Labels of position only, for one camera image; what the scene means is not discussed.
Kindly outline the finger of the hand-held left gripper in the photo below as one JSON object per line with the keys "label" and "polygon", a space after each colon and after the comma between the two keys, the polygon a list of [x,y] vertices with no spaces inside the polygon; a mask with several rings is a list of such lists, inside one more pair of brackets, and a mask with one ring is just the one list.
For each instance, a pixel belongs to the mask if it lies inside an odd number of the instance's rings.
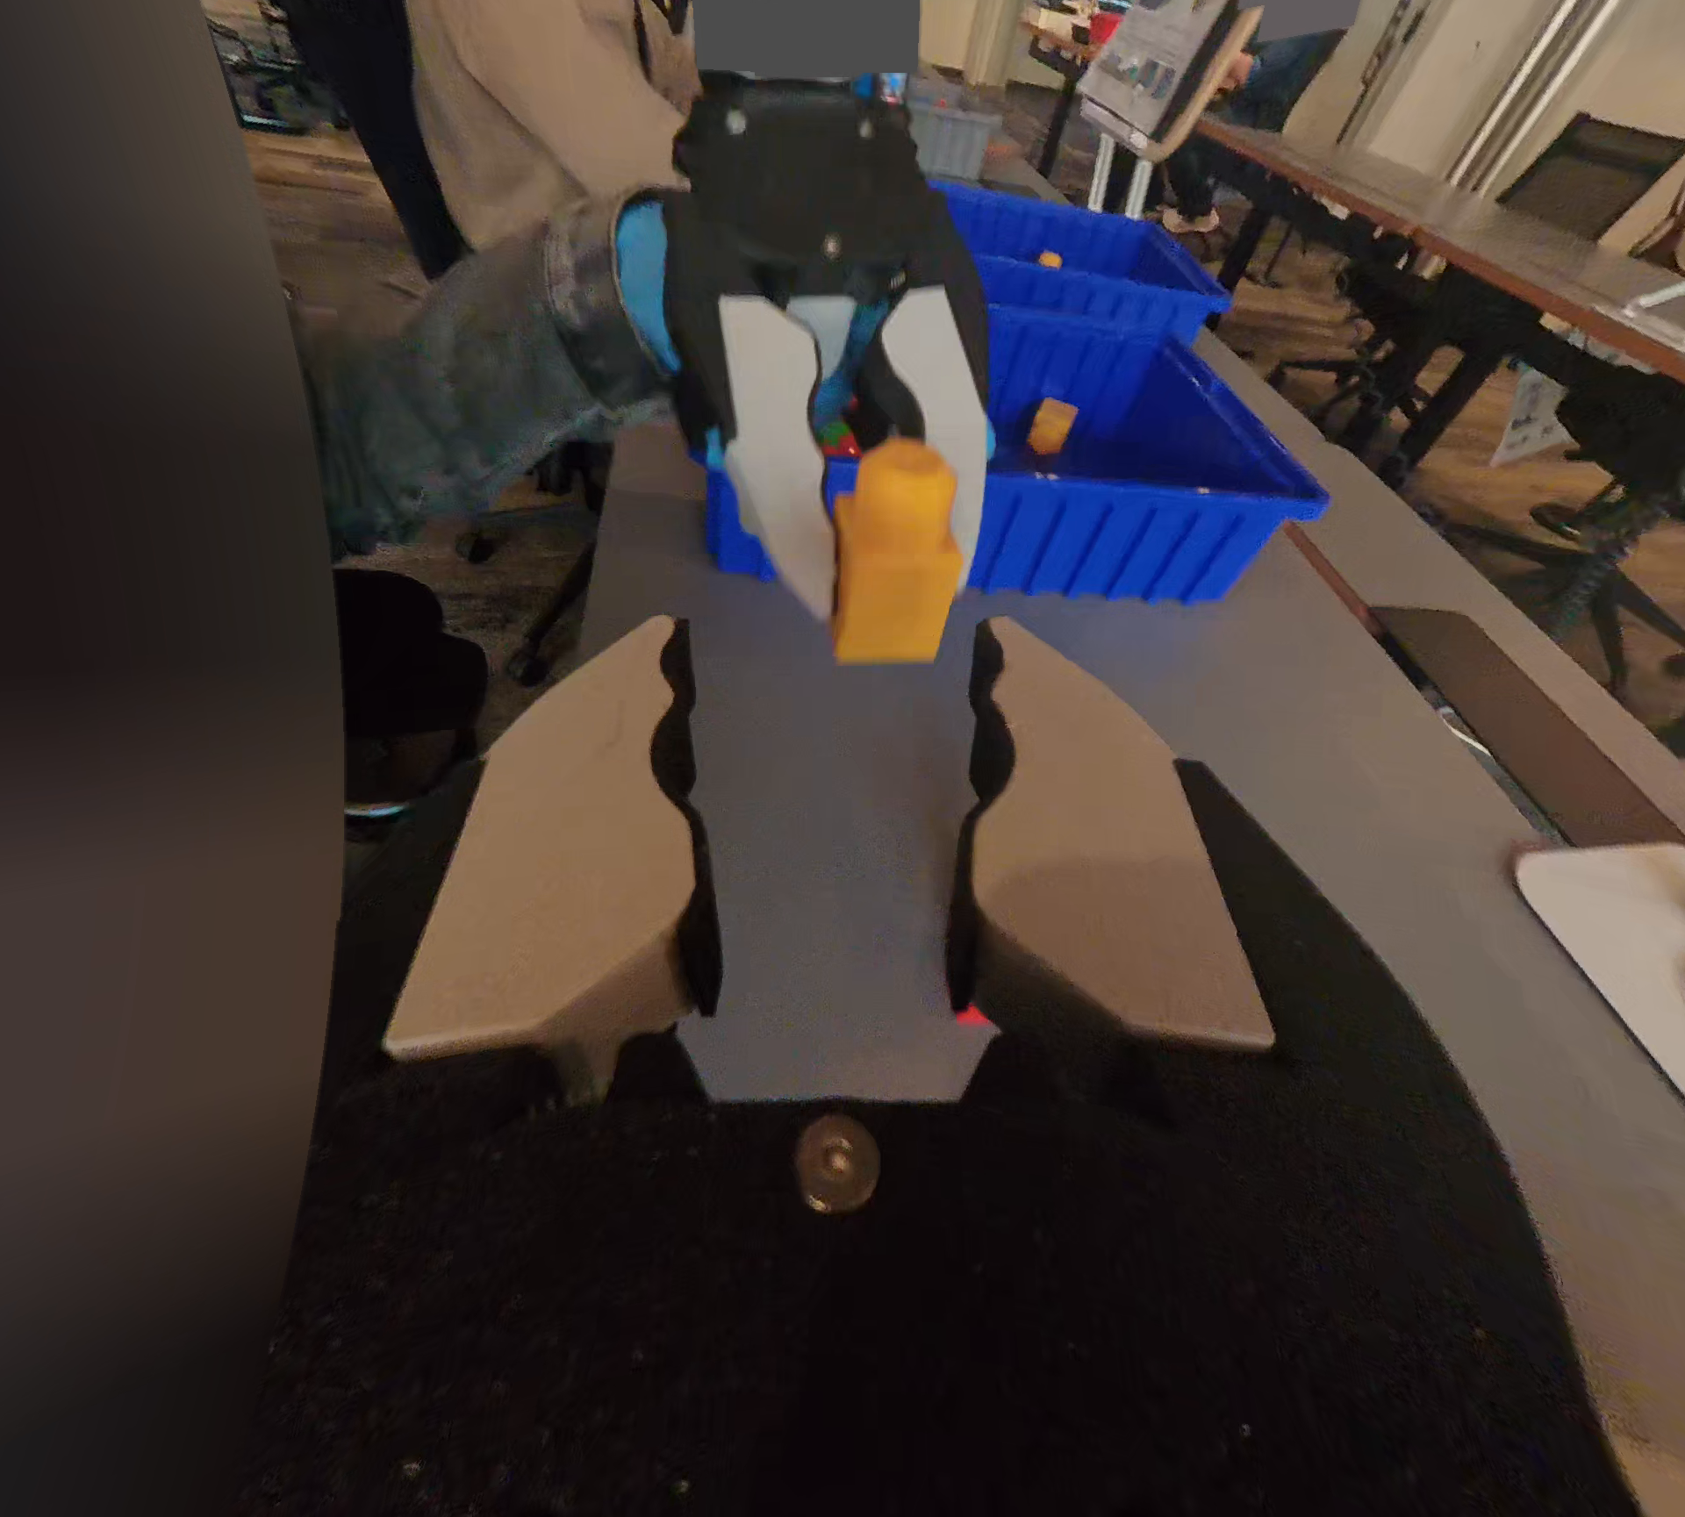
{"label": "finger of the hand-held left gripper", "polygon": [[981,538],[993,425],[984,371],[974,371],[947,286],[910,286],[882,323],[882,418],[889,438],[923,443],[955,473],[949,535],[965,594]]}
{"label": "finger of the hand-held left gripper", "polygon": [[784,588],[810,612],[835,615],[835,521],[825,502],[825,453],[810,431],[821,350],[803,323],[770,301],[720,301],[731,443],[728,476],[741,521],[762,538]]}

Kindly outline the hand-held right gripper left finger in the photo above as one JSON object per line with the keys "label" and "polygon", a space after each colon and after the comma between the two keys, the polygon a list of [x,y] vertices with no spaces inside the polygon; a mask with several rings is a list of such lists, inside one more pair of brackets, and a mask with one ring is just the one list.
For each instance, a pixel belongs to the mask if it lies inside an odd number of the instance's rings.
{"label": "hand-held right gripper left finger", "polygon": [[720,1013],[691,714],[691,623],[651,615],[486,750],[385,1030],[394,1062],[529,1048],[565,1097],[606,1097],[629,1039]]}

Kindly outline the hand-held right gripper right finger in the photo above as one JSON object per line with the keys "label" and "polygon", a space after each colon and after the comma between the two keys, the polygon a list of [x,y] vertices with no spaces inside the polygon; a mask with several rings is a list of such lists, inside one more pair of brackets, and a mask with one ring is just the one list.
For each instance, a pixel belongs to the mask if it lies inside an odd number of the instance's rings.
{"label": "hand-held right gripper right finger", "polygon": [[975,623],[974,807],[949,1010],[1092,1056],[1122,1039],[1269,1055],[1275,1021],[1170,740],[1026,623]]}

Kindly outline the large blue plastic bin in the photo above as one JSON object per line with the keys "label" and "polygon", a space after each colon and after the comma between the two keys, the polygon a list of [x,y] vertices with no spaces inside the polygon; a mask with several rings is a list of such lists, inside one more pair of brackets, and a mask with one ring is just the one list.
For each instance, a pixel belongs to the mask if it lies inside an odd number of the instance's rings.
{"label": "large blue plastic bin", "polygon": [[[1104,603],[1216,603],[1320,476],[1192,350],[1080,317],[984,314],[993,453],[969,588]],[[1026,452],[1043,395],[1080,408],[1063,453]],[[862,459],[825,466],[825,502]]]}

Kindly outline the person's left forearm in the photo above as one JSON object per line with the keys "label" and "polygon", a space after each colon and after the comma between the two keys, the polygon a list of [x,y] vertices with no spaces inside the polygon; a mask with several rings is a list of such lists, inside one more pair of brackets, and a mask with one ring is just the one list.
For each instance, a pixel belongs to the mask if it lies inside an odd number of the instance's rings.
{"label": "person's left forearm", "polygon": [[332,559],[409,546],[558,447],[671,413],[679,375],[643,353],[617,282],[617,220],[640,197],[574,199],[461,258],[385,331],[293,314]]}

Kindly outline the person's left hand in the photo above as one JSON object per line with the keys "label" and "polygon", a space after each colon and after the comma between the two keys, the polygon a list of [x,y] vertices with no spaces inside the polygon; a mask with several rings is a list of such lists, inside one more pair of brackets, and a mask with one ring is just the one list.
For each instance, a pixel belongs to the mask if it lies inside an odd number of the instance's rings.
{"label": "person's left hand", "polygon": [[643,338],[643,353],[674,378],[681,355],[664,314],[671,227],[664,197],[640,197],[617,220],[617,282],[621,306]]}

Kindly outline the grey plastic crate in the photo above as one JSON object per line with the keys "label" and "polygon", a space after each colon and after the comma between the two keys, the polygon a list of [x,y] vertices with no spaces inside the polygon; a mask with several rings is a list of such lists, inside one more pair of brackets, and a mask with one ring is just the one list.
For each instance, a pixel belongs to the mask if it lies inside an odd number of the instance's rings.
{"label": "grey plastic crate", "polygon": [[1004,116],[974,108],[955,83],[913,82],[904,95],[918,169],[943,185],[981,185]]}

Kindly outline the small blue plastic bin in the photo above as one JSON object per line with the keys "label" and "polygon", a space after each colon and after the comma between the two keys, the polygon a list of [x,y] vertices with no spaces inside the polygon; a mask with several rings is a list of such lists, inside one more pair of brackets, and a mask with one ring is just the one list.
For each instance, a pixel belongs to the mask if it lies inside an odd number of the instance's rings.
{"label": "small blue plastic bin", "polygon": [[[933,185],[933,193],[947,197],[991,306],[1080,317],[1176,344],[1197,344],[1231,314],[1231,291],[1161,221],[974,185]],[[1064,267],[1038,267],[1038,250],[1063,250]]]}

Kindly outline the person's beige jacket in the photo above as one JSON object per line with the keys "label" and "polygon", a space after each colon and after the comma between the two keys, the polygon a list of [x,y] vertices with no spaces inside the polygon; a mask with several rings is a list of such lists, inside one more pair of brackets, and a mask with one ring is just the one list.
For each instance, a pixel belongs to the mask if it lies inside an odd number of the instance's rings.
{"label": "person's beige jacket", "polygon": [[417,116],[461,238],[499,246],[572,199],[681,189],[702,95],[660,0],[408,0]]}

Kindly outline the poster board on easel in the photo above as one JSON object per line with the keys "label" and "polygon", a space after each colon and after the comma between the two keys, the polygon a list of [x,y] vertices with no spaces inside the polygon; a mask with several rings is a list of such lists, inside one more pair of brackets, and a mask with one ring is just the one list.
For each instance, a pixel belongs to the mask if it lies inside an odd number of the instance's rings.
{"label": "poster board on easel", "polygon": [[1148,215],[1149,178],[1192,142],[1257,21],[1244,0],[1129,0],[1080,82],[1080,116],[1099,133],[1092,215]]}

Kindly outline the white flat device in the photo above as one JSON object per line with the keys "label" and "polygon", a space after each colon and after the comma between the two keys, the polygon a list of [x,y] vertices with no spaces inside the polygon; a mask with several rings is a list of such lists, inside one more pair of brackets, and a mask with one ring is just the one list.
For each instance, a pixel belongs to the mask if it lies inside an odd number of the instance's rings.
{"label": "white flat device", "polygon": [[1519,850],[1531,914],[1576,961],[1631,1046],[1685,1089],[1685,849],[1614,842]]}

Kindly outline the long wooden table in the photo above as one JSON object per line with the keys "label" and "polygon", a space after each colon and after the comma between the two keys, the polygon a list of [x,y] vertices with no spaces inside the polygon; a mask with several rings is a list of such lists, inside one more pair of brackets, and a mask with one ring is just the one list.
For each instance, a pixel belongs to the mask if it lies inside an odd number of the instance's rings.
{"label": "long wooden table", "polygon": [[1353,221],[1407,238],[1423,254],[1582,331],[1635,364],[1677,382],[1685,378],[1681,323],[1640,306],[1659,267],[1374,150],[1260,133],[1216,116],[1200,116],[1197,133],[1250,164],[1233,193],[1244,193],[1251,208],[1216,270],[1227,291],[1244,282],[1275,220],[1320,227],[1315,199],[1332,199],[1348,208],[1348,220],[1327,227],[1332,238]]}

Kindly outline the black office chair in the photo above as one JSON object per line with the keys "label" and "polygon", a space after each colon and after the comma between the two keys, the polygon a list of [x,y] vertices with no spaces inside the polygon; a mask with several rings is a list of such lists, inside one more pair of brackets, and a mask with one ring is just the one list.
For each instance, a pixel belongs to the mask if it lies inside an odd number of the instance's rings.
{"label": "black office chair", "polygon": [[1631,668],[1619,615],[1663,630],[1655,603],[1635,603],[1626,581],[1631,547],[1663,521],[1681,521],[1685,498],[1685,393],[1677,378],[1631,364],[1598,364],[1570,378],[1557,418],[1570,452],[1598,466],[1608,481],[1598,507],[1579,512],[1579,559],[1557,554],[1561,585],[1551,588],[1542,630],[1564,644],[1570,630],[1593,621],[1608,695],[1626,695]]}

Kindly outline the black laptop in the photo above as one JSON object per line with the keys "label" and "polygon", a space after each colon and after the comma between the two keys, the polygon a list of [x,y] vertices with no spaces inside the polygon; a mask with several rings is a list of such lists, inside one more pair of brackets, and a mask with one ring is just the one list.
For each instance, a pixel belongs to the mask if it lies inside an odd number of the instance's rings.
{"label": "black laptop", "polygon": [[1500,203],[1557,232],[1601,243],[1681,157],[1685,138],[1579,113],[1527,176],[1500,193]]}

